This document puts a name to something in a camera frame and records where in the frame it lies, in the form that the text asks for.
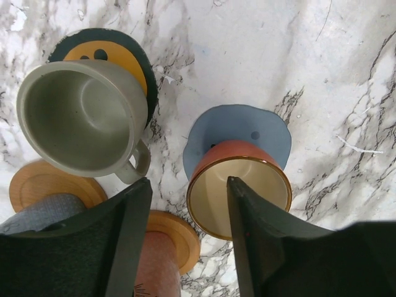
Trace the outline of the orange wooden coaster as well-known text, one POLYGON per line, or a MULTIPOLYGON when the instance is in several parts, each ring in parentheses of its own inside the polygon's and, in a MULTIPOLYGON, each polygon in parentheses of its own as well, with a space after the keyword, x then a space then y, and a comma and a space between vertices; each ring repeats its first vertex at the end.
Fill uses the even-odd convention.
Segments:
POLYGON ((10 202, 15 212, 53 194, 75 195, 87 208, 108 199, 95 179, 63 172, 44 160, 22 167, 13 176, 9 186, 10 202))

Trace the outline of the olive green small mug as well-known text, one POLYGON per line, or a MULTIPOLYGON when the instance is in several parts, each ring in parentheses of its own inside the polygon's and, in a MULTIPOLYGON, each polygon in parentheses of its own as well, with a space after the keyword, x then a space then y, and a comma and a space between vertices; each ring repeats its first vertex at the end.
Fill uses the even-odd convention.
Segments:
POLYGON ((29 144, 66 173, 115 174, 133 184, 149 170, 142 141, 147 99, 139 81, 119 65, 89 59, 42 65, 24 78, 16 109, 29 144))

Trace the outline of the blue round coaster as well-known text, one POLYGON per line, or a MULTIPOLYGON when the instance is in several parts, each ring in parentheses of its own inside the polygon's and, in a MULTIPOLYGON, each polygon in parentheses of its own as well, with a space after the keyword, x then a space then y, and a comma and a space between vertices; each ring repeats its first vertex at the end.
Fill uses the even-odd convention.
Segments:
POLYGON ((201 114, 192 125, 183 151, 183 167, 188 179, 203 156, 226 140, 243 140, 267 152, 286 167, 291 152, 290 131, 281 117, 269 110, 249 105, 219 105, 201 114))

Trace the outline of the grey white mug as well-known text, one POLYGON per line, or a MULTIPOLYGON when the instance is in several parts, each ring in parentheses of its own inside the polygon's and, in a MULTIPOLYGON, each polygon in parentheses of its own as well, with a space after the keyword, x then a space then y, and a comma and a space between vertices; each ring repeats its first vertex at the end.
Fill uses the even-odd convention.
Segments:
POLYGON ((41 231, 47 226, 82 213, 86 206, 70 193, 48 195, 17 212, 1 224, 1 234, 11 235, 24 231, 41 231))

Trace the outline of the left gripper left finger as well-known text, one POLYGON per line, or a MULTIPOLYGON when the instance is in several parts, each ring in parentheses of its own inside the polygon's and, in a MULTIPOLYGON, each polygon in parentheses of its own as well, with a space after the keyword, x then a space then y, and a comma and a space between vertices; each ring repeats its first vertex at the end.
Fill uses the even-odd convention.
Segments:
POLYGON ((2 296, 135 296, 152 187, 114 197, 41 231, 1 236, 2 296))

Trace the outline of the orange topped blue cup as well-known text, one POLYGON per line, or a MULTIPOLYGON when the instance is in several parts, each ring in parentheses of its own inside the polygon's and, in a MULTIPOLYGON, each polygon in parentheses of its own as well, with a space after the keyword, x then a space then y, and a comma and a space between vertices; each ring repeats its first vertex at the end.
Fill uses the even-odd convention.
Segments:
POLYGON ((291 184, 275 159, 250 142, 226 140, 203 156, 186 194, 193 221, 209 235, 232 240, 226 189, 230 176, 241 178, 265 200, 289 211, 291 184))

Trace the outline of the pink handled white mug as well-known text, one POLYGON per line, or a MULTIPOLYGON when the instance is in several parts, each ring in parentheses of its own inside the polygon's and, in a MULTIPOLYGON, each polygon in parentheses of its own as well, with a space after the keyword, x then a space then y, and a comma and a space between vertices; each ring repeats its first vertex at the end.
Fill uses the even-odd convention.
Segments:
POLYGON ((176 247, 160 232, 147 232, 134 285, 135 296, 180 296, 176 247))

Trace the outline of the light wooden coaster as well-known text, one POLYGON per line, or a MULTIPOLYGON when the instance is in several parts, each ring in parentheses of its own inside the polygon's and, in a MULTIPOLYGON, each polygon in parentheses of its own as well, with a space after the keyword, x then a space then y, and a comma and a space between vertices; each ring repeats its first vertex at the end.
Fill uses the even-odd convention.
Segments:
POLYGON ((160 232, 171 238, 175 248, 179 274, 190 272, 200 257, 200 240, 190 224, 168 212, 151 210, 146 231, 160 232))

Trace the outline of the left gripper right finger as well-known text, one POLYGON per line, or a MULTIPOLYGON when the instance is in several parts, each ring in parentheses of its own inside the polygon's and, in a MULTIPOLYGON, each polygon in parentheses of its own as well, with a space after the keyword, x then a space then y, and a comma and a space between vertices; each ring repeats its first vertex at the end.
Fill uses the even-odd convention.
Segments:
POLYGON ((331 231, 227 180, 241 296, 394 296, 395 222, 331 231))

